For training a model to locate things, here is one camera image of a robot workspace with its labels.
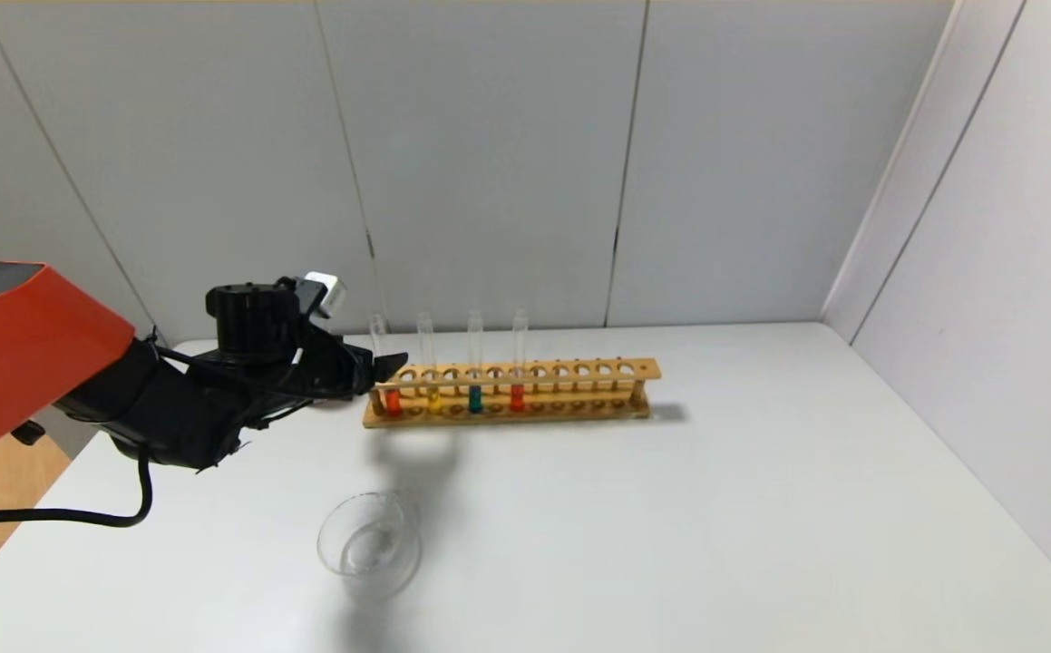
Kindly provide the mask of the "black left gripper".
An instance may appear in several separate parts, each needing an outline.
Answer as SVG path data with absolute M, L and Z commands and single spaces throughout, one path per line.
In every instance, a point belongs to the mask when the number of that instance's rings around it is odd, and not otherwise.
M 367 348 L 351 346 L 314 324 L 301 331 L 297 375 L 305 390 L 316 397 L 363 395 L 375 382 L 388 382 L 408 363 L 408 352 L 373 356 Z

